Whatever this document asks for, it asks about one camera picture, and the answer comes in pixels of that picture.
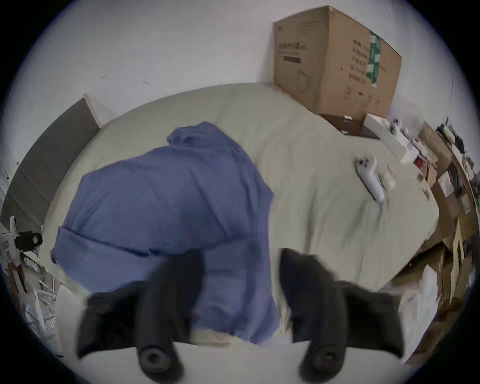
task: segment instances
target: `white wall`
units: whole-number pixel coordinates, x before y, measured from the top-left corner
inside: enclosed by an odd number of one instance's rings
[[[480,123],[468,83],[443,41],[406,1],[82,0],[41,36],[13,84],[1,122],[0,199],[6,175],[82,94],[90,95],[106,123],[179,92],[270,82],[272,23],[327,3],[402,56],[394,103],[410,101],[432,127],[450,116],[480,165]]]

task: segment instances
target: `white bedsheet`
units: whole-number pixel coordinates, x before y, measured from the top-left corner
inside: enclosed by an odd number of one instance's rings
[[[167,145],[175,128],[204,120],[245,149],[275,194],[270,257],[274,297],[281,309],[279,249],[315,254],[338,279],[378,290],[435,230],[438,206],[425,196],[428,185],[417,180],[419,170],[413,164],[401,165],[380,141],[343,136],[272,85],[236,84],[157,100],[104,127],[77,158],[50,206],[41,263],[70,290],[85,294],[50,260],[82,176]],[[388,164],[398,174],[397,187],[383,205],[356,174],[354,161],[364,154],[377,157],[380,172]]]

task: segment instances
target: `blue cloth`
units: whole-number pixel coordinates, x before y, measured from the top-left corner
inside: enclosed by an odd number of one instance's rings
[[[52,260],[89,291],[109,292],[200,249],[206,278],[193,326],[262,343],[279,324],[268,247],[273,194],[213,124],[178,128],[168,143],[82,178]]]

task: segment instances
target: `clutter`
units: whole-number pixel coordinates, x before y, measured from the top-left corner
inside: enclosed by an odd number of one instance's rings
[[[279,324],[268,246],[273,194],[213,124],[178,128],[168,142],[83,177],[52,260],[90,292],[111,292],[145,281],[170,257],[201,250],[208,284],[193,327],[222,332],[220,322],[232,324],[229,333],[262,343]]]
[[[317,115],[387,117],[402,59],[344,13],[316,8],[275,23],[274,82]]]
[[[10,231],[0,234],[0,256],[3,261],[9,261],[18,268],[22,265],[22,259],[15,242],[17,237],[17,226],[15,218],[12,216],[10,217]]]
[[[377,159],[375,156],[365,156],[357,161],[357,173],[363,183],[378,203],[385,200],[385,191],[380,183],[380,179],[376,172]]]
[[[437,274],[437,298],[443,291],[442,270],[447,256],[447,248],[443,244],[431,248],[427,252],[419,254],[408,266],[406,266],[394,279],[394,287],[417,285],[422,280],[425,267],[428,265]]]
[[[418,157],[418,149],[389,120],[368,114],[363,125],[380,138],[401,164],[413,163]]]

